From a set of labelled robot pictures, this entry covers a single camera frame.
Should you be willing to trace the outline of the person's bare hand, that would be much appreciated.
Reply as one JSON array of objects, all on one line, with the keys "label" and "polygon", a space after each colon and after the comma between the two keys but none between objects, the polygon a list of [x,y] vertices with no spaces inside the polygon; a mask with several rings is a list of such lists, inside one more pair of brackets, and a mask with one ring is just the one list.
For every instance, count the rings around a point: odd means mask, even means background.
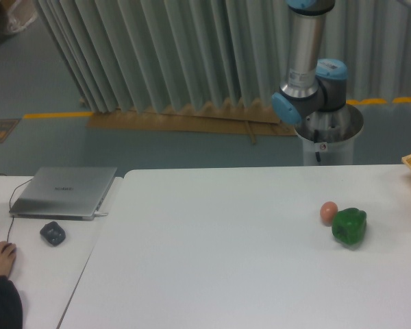
[{"label": "person's bare hand", "polygon": [[9,277],[16,259],[16,245],[7,241],[0,242],[0,276]]}]

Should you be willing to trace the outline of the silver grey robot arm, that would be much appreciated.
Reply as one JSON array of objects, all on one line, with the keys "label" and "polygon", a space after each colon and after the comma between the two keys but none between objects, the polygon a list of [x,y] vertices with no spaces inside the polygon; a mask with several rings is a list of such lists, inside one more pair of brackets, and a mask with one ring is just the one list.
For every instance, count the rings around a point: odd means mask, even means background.
[{"label": "silver grey robot arm", "polygon": [[361,131],[348,98],[411,98],[411,1],[352,1],[352,22],[328,24],[335,1],[288,1],[286,76],[271,104],[312,143],[342,143]]}]

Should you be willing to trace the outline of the black sleeve forearm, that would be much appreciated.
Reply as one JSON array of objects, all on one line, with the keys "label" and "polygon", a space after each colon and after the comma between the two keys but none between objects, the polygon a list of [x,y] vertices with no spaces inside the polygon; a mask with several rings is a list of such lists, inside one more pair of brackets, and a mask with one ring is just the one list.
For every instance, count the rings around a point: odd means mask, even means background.
[{"label": "black sleeve forearm", "polygon": [[14,283],[0,276],[0,328],[22,328],[23,307]]}]

